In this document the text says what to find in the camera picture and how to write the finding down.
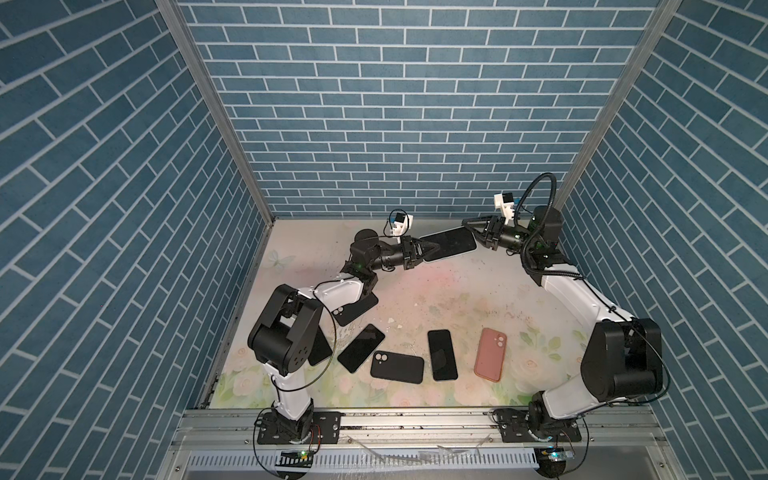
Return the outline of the blue phone black screen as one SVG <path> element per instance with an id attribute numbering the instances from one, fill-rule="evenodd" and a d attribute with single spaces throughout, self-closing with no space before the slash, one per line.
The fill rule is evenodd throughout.
<path id="1" fill-rule="evenodd" d="M 476 240 L 472 232 L 465 227 L 457 227 L 450 230 L 430 234 L 421 237 L 440 245 L 440 251 L 444 258 L 474 251 L 477 248 Z"/>

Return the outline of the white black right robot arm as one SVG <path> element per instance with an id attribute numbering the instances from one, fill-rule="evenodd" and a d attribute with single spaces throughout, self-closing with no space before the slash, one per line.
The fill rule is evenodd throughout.
<path id="1" fill-rule="evenodd" d="M 498 214 L 462 222 L 479 245 L 518 256 L 534 283 L 566 306 L 590 333 L 579 374 L 537 392 L 528 404 L 524 424 L 541 442 L 598 408 L 659 400 L 672 384 L 659 325 L 617 306 L 561 252 L 563 217 L 554 206 L 556 194 L 555 175 L 542 173 L 520 198 L 496 195 Z"/>

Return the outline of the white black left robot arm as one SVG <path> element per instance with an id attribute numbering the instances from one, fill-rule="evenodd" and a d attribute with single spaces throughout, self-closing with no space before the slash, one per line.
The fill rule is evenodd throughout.
<path id="1" fill-rule="evenodd" d="M 346 326 L 378 304 L 373 289 L 377 272 L 398 266 L 413 269 L 435 260 L 448 249 L 433 239 L 401 235 L 390 244 L 372 229 L 359 231 L 339 274 L 301 289 L 278 286 L 248 335 L 247 345 L 264 366 L 276 391 L 272 411 L 283 432 L 295 440 L 311 429 L 314 401 L 304 377 L 304 365 L 320 333 L 324 313 L 331 324 Z"/>

